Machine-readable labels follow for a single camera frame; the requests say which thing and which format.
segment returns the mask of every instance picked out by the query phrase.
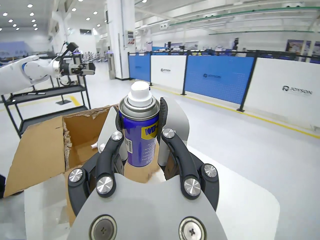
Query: round metal cap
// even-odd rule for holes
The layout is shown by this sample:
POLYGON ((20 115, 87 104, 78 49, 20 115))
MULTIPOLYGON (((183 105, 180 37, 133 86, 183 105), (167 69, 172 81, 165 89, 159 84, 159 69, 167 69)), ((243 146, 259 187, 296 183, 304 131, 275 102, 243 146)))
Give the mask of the round metal cap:
POLYGON ((210 178, 214 178, 215 176, 217 176, 216 168, 210 164, 204 165, 204 172, 210 178))
POLYGON ((186 217, 179 225, 180 240, 205 240, 206 230, 203 224, 195 217, 186 217))
POLYGON ((108 215, 98 217, 90 227, 91 240, 113 240, 116 234, 116 221, 108 215))
POLYGON ((97 182, 97 192, 100 194, 106 194, 111 191, 113 187, 113 179, 110 176, 102 177, 97 182))
POLYGON ((69 181, 71 181, 72 183, 76 183, 77 181, 79 181, 81 179, 82 174, 83 173, 82 173, 81 169, 74 169, 69 174, 69 181))
POLYGON ((105 144, 105 143, 102 143, 102 144, 100 145, 100 151, 102 152, 105 147, 106 147, 106 144, 105 144))
POLYGON ((202 237, 199 225, 192 221, 184 225, 182 235, 185 240, 201 240, 202 237))
POLYGON ((194 178, 188 178, 184 181, 184 189, 191 196, 198 196, 201 192, 200 183, 194 178))
POLYGON ((110 220, 102 219, 93 228, 93 235, 96 240, 110 240, 113 236, 114 227, 110 220))
POLYGON ((175 136, 175 132, 170 129, 170 128, 166 128, 163 130, 162 134, 166 137, 166 138, 173 138, 175 136))
POLYGON ((112 133, 111 135, 111 139, 113 141, 118 141, 122 138, 123 134, 120 131, 115 131, 114 133, 112 133))

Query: barcode label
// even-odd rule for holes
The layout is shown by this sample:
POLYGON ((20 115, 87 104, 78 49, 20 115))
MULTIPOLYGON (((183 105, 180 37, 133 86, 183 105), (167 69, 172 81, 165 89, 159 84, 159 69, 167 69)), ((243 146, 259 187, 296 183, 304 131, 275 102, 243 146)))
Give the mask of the barcode label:
POLYGON ((125 145, 127 146, 127 151, 132 154, 132 141, 126 138, 125 145))

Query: white spray nozzle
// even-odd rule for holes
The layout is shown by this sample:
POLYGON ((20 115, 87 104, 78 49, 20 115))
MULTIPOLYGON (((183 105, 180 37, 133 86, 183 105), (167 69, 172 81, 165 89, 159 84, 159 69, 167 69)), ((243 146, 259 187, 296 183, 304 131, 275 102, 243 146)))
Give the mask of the white spray nozzle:
POLYGON ((145 107, 152 103, 152 94, 149 84, 145 81, 136 81, 131 85, 128 102, 135 107, 145 107))

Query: window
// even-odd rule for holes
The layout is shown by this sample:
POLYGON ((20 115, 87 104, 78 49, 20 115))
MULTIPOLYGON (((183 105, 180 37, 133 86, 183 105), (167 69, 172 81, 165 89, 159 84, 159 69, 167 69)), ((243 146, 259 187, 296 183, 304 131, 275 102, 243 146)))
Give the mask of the window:
POLYGON ((80 34, 81 35, 90 35, 92 34, 90 29, 80 29, 80 34))

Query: wd-40 can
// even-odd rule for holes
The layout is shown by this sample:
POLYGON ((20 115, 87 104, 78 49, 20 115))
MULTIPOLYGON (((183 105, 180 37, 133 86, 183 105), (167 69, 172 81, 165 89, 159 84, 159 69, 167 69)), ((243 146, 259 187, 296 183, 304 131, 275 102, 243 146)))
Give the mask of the wd-40 can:
POLYGON ((144 167, 153 160, 159 110, 160 102, 152 96, 145 81, 132 84, 130 93, 119 103, 128 163, 134 167, 144 167))

